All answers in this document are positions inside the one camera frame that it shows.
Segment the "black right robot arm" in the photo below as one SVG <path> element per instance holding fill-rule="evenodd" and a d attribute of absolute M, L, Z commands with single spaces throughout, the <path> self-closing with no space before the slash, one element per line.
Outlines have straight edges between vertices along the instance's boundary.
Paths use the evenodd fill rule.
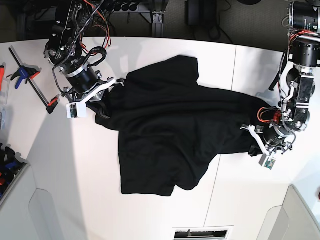
<path fill-rule="evenodd" d="M 102 45 L 87 50 L 83 44 L 85 30 L 93 26 L 94 18 L 100 16 L 103 21 L 107 20 L 105 4 L 103 0 L 61 0 L 57 5 L 55 24 L 43 54 L 53 65 L 54 81 L 58 81 L 56 70 L 60 70 L 70 84 L 57 87 L 60 95 L 68 100 L 69 119 L 86 117 L 88 109 L 103 119 L 110 119 L 110 89 L 124 83 L 112 77 L 103 80 L 102 73 L 95 70 L 107 58 L 110 42 L 107 24 L 102 26 L 105 31 Z"/>

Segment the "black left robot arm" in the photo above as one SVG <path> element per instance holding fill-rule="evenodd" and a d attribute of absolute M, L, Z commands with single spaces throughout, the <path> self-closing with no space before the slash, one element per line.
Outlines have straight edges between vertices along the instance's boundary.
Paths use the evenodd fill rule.
<path fill-rule="evenodd" d="M 310 120 L 310 100 L 315 92 L 314 70 L 320 66 L 320 2 L 288 2 L 288 47 L 269 90 L 279 89 L 278 107 L 262 107 L 257 119 L 264 126 L 243 125 L 256 140 L 265 160 L 293 147 L 288 137 L 304 131 Z"/>

